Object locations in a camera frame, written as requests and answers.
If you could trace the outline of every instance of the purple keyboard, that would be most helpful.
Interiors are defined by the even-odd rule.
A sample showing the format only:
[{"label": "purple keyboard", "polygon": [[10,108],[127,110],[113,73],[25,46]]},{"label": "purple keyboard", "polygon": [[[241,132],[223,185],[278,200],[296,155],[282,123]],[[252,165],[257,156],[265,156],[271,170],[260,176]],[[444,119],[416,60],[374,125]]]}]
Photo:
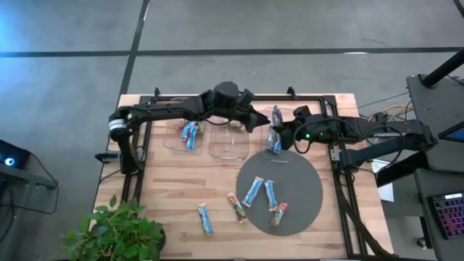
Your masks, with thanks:
[{"label": "purple keyboard", "polygon": [[445,239],[464,236],[464,193],[428,198]]}]

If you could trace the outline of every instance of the robotic arm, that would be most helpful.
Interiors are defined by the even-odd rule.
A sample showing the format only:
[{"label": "robotic arm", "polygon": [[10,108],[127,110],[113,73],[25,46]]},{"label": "robotic arm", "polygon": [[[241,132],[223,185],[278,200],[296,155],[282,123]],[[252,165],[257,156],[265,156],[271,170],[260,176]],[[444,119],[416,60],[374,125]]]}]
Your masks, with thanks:
[{"label": "robotic arm", "polygon": [[[339,152],[342,170],[354,170],[364,161],[376,157],[400,152],[403,149],[423,151],[436,144],[428,126],[417,120],[404,122],[368,122],[359,117],[312,115],[307,106],[294,110],[295,119],[273,127],[281,134],[282,149],[295,149],[303,154],[308,152],[312,142],[322,144],[356,144],[367,138],[391,137],[388,141],[369,146],[365,149],[344,149]],[[309,141],[305,151],[296,146],[297,141]]]},{"label": "robotic arm", "polygon": [[120,107],[109,116],[109,136],[120,147],[121,173],[135,175],[142,165],[131,136],[138,132],[142,123],[154,120],[181,119],[203,121],[211,116],[237,120],[246,131],[269,123],[268,118],[250,105],[254,98],[251,91],[239,91],[232,82],[220,83],[214,91],[208,90],[197,97],[182,102],[165,104],[137,104]]}]

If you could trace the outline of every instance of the round gray plate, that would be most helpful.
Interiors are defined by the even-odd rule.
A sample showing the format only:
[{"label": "round gray plate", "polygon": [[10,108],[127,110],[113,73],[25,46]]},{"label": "round gray plate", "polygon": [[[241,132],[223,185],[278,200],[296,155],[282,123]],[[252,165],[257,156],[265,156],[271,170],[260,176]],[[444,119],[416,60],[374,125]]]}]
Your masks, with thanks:
[{"label": "round gray plate", "polygon": [[316,169],[304,157],[288,151],[282,151],[283,158],[289,163],[273,162],[260,152],[245,162],[240,169],[236,184],[236,194],[240,202],[247,195],[254,178],[274,181],[274,194],[278,203],[285,201],[289,208],[283,214],[278,228],[268,226],[274,217],[269,211],[268,196],[264,183],[257,192],[251,207],[242,204],[249,221],[261,231],[288,236],[305,230],[318,216],[322,206],[322,183]]}]

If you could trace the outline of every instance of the black metal frame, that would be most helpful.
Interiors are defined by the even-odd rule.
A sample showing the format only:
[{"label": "black metal frame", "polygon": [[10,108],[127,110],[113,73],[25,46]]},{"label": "black metal frame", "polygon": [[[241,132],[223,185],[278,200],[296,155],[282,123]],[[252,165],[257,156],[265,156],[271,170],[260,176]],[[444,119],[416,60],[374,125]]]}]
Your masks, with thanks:
[{"label": "black metal frame", "polygon": [[[159,102],[168,102],[170,101],[173,97],[175,96],[166,96],[166,95],[159,95],[157,97],[157,101]],[[327,106],[331,108],[331,111],[333,115],[338,116],[338,108],[336,106],[336,98],[335,96],[297,96],[294,92],[294,89],[292,87],[289,87],[287,91],[287,95],[256,95],[254,98],[255,101],[309,101],[309,102],[319,102],[320,104],[320,111],[324,115],[328,115],[328,110]],[[148,102],[153,102],[154,101],[154,96],[141,96],[139,99],[139,104],[146,104]],[[151,128],[152,128],[152,123],[147,122],[146,127],[145,127],[145,135],[143,139],[143,150],[145,151],[144,156],[142,158],[143,164],[146,162],[146,150],[149,146],[149,140],[150,140],[150,133],[151,133]],[[133,134],[133,142],[132,146],[134,149],[137,147],[138,144],[138,130],[134,130]],[[344,144],[340,146],[341,149],[345,149]],[[330,154],[330,151],[334,149],[332,146],[328,146],[328,153]],[[332,174],[333,174],[333,180],[334,180],[334,186],[336,189],[336,197],[337,197],[337,202],[338,202],[338,207],[339,207],[339,214],[340,214],[340,221],[341,221],[341,229],[343,232],[343,237],[344,237],[344,242],[345,242],[345,247],[346,247],[346,252],[347,256],[350,257],[351,255],[355,254],[353,250],[353,245],[352,245],[352,239],[351,235],[349,233],[349,224],[347,220],[347,214],[342,207],[342,197],[344,197],[343,194],[343,189],[341,186],[340,182],[340,162],[339,161],[334,161],[332,160],[332,157],[329,157],[331,161],[331,169],[332,169]],[[144,182],[144,172],[145,172],[145,167],[141,168],[141,171],[139,174],[136,175],[136,187],[133,192],[133,197],[137,199],[138,202],[140,202],[141,199],[141,190]],[[131,187],[131,180],[133,176],[132,175],[127,175],[124,180],[124,185],[123,185],[123,192],[121,195],[121,200],[123,201],[128,201],[129,200],[129,190]],[[359,217],[359,208],[357,206],[357,200],[356,200],[356,194],[355,194],[355,188],[353,186],[353,180],[350,175],[347,176],[347,189],[348,189],[348,194],[349,194],[349,203],[352,206],[353,211],[355,214]],[[357,242],[358,245],[360,246],[360,254],[362,256],[365,256],[368,254],[367,247],[365,244],[365,239],[361,235],[361,233],[356,229],[357,232]]]}]

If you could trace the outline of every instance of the plant pot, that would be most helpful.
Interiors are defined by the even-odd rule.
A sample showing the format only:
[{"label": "plant pot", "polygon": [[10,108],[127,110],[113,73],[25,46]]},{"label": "plant pot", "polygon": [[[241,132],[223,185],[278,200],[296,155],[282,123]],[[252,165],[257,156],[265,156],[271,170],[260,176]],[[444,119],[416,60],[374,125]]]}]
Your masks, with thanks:
[{"label": "plant pot", "polygon": [[162,239],[160,241],[158,241],[158,243],[157,243],[158,252],[161,252],[161,250],[166,245],[166,233],[165,233],[165,230],[161,228],[160,233],[162,234]]}]

